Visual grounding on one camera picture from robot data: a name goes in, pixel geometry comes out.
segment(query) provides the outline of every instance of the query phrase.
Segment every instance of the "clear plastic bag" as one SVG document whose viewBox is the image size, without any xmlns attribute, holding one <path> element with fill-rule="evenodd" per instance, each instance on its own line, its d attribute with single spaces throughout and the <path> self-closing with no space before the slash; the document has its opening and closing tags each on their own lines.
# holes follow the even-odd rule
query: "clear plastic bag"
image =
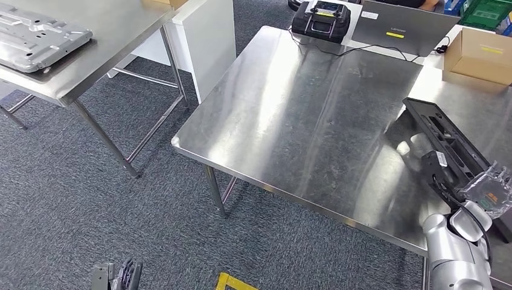
<svg viewBox="0 0 512 290">
<path fill-rule="evenodd" d="M 464 196 L 476 202 L 492 219 L 499 218 L 512 207 L 512 178 L 506 167 L 497 169 L 497 162 L 477 175 L 462 190 Z"/>
</svg>

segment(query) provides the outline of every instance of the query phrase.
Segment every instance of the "green crate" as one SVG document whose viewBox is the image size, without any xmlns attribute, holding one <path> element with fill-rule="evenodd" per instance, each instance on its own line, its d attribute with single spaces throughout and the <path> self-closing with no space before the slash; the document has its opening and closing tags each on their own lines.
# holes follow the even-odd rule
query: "green crate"
<svg viewBox="0 0 512 290">
<path fill-rule="evenodd" d="M 460 24 L 494 30 L 512 11 L 512 0 L 466 0 Z"/>
</svg>

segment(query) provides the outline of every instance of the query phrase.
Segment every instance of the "yellow floor marking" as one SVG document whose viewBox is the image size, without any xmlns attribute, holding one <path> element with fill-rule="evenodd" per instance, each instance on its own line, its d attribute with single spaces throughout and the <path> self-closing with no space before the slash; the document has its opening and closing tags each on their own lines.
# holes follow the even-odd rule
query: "yellow floor marking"
<svg viewBox="0 0 512 290">
<path fill-rule="evenodd" d="M 236 290 L 258 290 L 235 277 L 231 277 L 228 273 L 221 272 L 219 275 L 219 282 L 217 283 L 215 290 L 225 290 L 226 285 Z"/>
</svg>

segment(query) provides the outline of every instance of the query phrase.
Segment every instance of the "black cable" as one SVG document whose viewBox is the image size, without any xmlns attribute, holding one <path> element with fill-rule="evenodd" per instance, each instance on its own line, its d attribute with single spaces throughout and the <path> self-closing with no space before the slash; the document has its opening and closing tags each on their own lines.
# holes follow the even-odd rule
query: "black cable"
<svg viewBox="0 0 512 290">
<path fill-rule="evenodd" d="M 405 55 L 403 54 L 403 52 L 401 50 L 399 50 L 398 48 L 396 47 L 383 47 L 382 45 L 378 45 L 378 44 L 371 44 L 371 45 L 367 45 L 365 47 L 358 47 L 358 48 L 352 48 L 350 50 L 347 50 L 347 51 L 344 51 L 343 53 L 340 53 L 340 54 L 336 54 L 336 53 L 331 53 L 329 51 L 325 51 L 325 50 L 322 50 L 320 47 L 318 47 L 316 44 L 314 43 L 301 43 L 300 41 L 296 40 L 295 37 L 293 36 L 292 34 L 292 29 L 289 28 L 288 29 L 288 32 L 290 33 L 290 36 L 292 37 L 292 40 L 297 44 L 297 46 L 299 46 L 299 49 L 301 48 L 300 45 L 313 45 L 314 47 L 316 47 L 317 50 L 319 51 L 322 51 L 323 53 L 327 53 L 327 54 L 332 54 L 336 57 L 342 57 L 344 55 L 347 55 L 348 53 L 351 53 L 352 51 L 354 50 L 362 50 L 364 48 L 368 48 L 368 47 L 382 47 L 382 48 L 387 48 L 387 49 L 392 49 L 392 50 L 396 50 L 398 51 L 402 56 L 403 56 L 403 59 L 407 62 L 413 62 L 415 61 L 418 57 L 420 56 L 417 56 L 415 57 L 413 60 L 407 60 L 407 57 L 405 57 Z"/>
<path fill-rule="evenodd" d="M 435 185 L 439 188 L 439 190 L 441 190 L 443 193 L 445 193 L 444 196 L 448 197 L 451 201 L 456 203 L 457 206 L 460 207 L 465 213 L 467 213 L 473 219 L 473 221 L 476 223 L 478 228 L 482 231 L 482 234 L 483 234 L 484 240 L 485 240 L 485 244 L 487 246 L 487 256 L 488 256 L 487 261 L 489 262 L 489 267 L 492 268 L 493 267 L 493 255 L 492 255 L 492 251 L 491 251 L 491 243 L 489 242 L 489 237 L 487 236 L 487 232 L 485 231 L 484 226 L 482 226 L 480 221 L 476 218 L 476 216 L 470 210 L 468 210 L 462 203 L 460 203 L 457 199 L 455 199 L 453 196 L 451 196 L 443 188 L 442 184 L 440 184 L 437 181 L 437 179 L 435 178 L 435 175 L 432 175 L 432 180 L 434 181 Z"/>
<path fill-rule="evenodd" d="M 450 36 L 448 36 L 448 35 L 443 37 L 443 39 L 445 39 L 445 38 L 448 38 L 448 44 L 443 44 L 440 47 L 434 49 L 433 51 L 435 51 L 438 54 L 443 54 L 446 52 L 446 50 L 448 49 L 448 46 L 450 46 L 450 43 L 452 42 L 452 40 L 450 39 Z"/>
<path fill-rule="evenodd" d="M 418 57 L 421 57 L 421 56 L 416 56 L 415 58 L 413 58 L 412 60 L 410 60 L 410 62 L 414 62 Z"/>
</svg>

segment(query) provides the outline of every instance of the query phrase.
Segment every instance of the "laptop lid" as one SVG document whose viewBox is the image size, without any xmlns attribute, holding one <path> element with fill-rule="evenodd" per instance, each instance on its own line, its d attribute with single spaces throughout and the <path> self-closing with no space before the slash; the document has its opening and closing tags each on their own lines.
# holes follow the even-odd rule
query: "laptop lid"
<svg viewBox="0 0 512 290">
<path fill-rule="evenodd" d="M 352 40 L 428 56 L 459 17 L 366 0 Z"/>
</svg>

